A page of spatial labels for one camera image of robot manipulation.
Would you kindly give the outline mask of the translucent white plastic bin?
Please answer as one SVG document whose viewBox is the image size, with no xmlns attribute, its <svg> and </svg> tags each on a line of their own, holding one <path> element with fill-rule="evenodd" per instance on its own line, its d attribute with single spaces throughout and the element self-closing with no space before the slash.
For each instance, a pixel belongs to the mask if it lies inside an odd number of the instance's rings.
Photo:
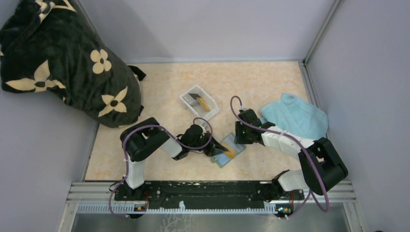
<svg viewBox="0 0 410 232">
<path fill-rule="evenodd" d="M 220 111 L 215 99 L 199 85 L 194 85 L 179 98 L 186 109 L 189 109 L 196 117 L 205 120 L 210 120 Z"/>
</svg>

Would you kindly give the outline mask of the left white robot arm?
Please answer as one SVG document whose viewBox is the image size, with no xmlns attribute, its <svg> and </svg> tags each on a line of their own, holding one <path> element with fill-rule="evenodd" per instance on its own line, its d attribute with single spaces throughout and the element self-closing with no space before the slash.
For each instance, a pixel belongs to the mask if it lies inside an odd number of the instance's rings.
<svg viewBox="0 0 410 232">
<path fill-rule="evenodd" d="M 133 200 L 144 196 L 145 160 L 158 149 L 174 160 L 181 160 L 193 151 L 202 152 L 207 157 L 228 151 L 226 146 L 215 140 L 212 133 L 211 127 L 206 130 L 194 123 L 184 134 L 173 136 L 154 117 L 126 129 L 120 136 L 126 157 L 126 194 Z"/>
</svg>

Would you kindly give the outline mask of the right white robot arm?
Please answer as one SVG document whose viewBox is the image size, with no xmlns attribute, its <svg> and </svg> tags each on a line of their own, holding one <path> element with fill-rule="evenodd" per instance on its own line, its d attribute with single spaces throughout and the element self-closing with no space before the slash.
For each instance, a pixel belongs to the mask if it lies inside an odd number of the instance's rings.
<svg viewBox="0 0 410 232">
<path fill-rule="evenodd" d="M 272 179 L 276 198 L 285 199 L 291 191 L 304 189 L 323 196 L 348 176 L 347 167 L 329 139 L 303 138 L 274 123 L 262 123 L 252 109 L 240 110 L 235 117 L 235 143 L 259 143 L 300 163 L 299 170 L 285 170 Z"/>
</svg>

